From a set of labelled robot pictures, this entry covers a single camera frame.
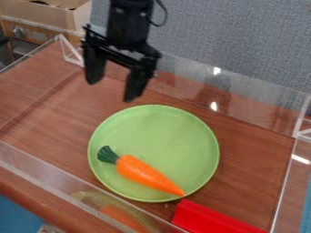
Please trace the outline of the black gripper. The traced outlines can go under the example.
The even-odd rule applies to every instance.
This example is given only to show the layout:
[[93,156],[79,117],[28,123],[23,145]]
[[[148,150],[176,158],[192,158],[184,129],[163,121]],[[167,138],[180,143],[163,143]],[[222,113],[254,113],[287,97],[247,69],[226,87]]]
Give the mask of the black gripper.
[[84,26],[85,37],[81,41],[84,49],[85,79],[89,85],[101,81],[107,61],[112,61],[129,69],[124,101],[131,102],[141,96],[149,79],[155,75],[161,53],[145,42],[135,46],[117,46],[104,35],[93,31],[91,25]]

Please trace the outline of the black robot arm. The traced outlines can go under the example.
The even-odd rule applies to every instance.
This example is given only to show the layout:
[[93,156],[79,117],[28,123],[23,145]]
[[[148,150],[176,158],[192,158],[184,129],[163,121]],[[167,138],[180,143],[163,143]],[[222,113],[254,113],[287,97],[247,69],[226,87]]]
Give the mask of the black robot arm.
[[148,45],[155,0],[111,0],[105,35],[84,26],[83,57],[85,79],[91,85],[101,81],[107,61],[129,69],[124,101],[141,96],[155,75],[160,52]]

